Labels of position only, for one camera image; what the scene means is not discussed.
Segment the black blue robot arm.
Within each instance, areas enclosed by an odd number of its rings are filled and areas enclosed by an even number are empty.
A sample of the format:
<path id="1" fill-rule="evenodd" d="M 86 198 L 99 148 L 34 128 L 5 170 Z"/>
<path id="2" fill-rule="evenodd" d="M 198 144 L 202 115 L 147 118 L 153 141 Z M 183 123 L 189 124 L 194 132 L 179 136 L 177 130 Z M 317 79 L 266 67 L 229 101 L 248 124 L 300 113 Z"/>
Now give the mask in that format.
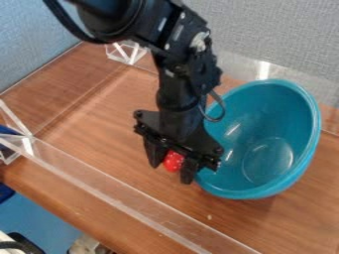
<path id="1" fill-rule="evenodd" d="M 134 112 L 135 132 L 154 168 L 171 151 L 183 156 L 181 182 L 188 185 L 202 169 L 218 168 L 225 152 L 205 128 L 208 98 L 217 95 L 224 75 L 209 23 L 181 0 L 69 1 L 99 42 L 131 40 L 151 51 L 158 109 Z"/>

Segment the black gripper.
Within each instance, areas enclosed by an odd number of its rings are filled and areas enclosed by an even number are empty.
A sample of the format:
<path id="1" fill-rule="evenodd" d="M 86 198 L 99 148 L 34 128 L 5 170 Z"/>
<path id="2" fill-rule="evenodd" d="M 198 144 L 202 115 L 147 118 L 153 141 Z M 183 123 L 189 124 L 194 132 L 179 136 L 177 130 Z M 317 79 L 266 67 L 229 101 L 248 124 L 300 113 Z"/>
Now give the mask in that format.
<path id="1" fill-rule="evenodd" d="M 173 150 L 188 158 L 181 169 L 182 184 L 193 183 L 200 169 L 218 170 L 225 149 L 208 131 L 205 107 L 185 111 L 137 110 L 134 118 L 134 130 L 143 137 L 145 151 L 154 169 Z"/>

